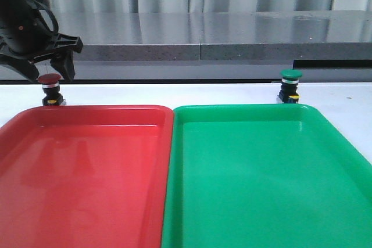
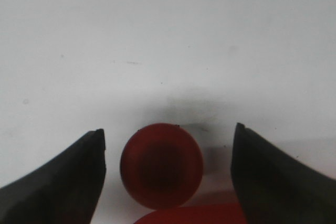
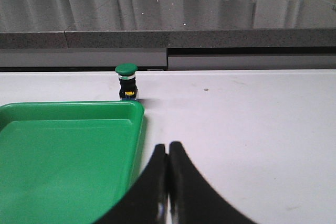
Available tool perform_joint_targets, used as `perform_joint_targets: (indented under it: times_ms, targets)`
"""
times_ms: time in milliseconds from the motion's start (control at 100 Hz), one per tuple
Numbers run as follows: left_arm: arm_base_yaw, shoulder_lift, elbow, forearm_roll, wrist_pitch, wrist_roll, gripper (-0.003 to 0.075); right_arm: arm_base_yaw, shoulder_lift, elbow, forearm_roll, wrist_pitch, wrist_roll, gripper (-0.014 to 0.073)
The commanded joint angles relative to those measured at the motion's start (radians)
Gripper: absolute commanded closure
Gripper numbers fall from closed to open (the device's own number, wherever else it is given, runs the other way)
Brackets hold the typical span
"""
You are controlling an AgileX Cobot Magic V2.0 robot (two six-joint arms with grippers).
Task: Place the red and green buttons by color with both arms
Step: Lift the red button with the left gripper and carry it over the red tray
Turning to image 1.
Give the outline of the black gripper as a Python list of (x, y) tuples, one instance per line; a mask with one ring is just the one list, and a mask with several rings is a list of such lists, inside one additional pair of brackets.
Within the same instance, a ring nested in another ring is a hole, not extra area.
[(80, 53), (83, 42), (59, 32), (45, 0), (1, 0), (1, 40), (1, 66), (29, 82), (38, 83), (40, 75), (30, 62), (47, 59), (66, 81), (74, 80), (73, 52)]

